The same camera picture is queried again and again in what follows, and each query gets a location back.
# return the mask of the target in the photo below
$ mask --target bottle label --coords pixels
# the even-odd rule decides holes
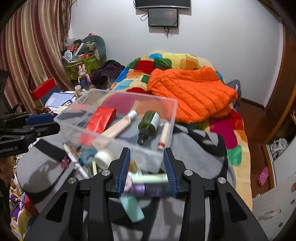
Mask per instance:
[[[157,112],[155,112],[155,114],[152,118],[152,121],[151,121],[151,125],[153,125],[155,127],[155,130],[157,130],[159,120],[160,120],[160,116]]]

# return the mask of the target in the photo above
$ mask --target orange jacket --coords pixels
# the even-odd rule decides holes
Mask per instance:
[[[148,81],[153,95],[178,100],[177,122],[201,122],[230,113],[237,91],[224,85],[216,72],[204,66],[198,70],[155,69]]]

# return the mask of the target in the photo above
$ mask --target white pen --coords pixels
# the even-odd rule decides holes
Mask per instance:
[[[70,148],[65,143],[63,143],[63,148],[65,149],[68,157],[74,163],[75,167],[78,169],[78,171],[81,173],[81,175],[84,178],[89,178],[89,176],[86,173],[86,171],[83,169],[83,167],[80,165],[80,163],[78,162],[78,160],[76,159],[76,157],[74,156],[74,154],[72,153],[72,151],[70,150]]]

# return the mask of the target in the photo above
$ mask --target red pouch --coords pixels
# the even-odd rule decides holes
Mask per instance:
[[[116,110],[114,108],[99,106],[92,115],[85,129],[101,134],[104,132],[106,126],[114,120],[115,116]],[[93,139],[95,139],[93,135],[83,133],[80,136],[79,142],[81,144],[91,146],[91,141]]]

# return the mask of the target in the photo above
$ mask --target plastic bag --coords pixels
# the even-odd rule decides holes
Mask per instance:
[[[69,50],[73,46],[73,42],[76,38],[69,39],[69,37],[64,37],[64,46]]]

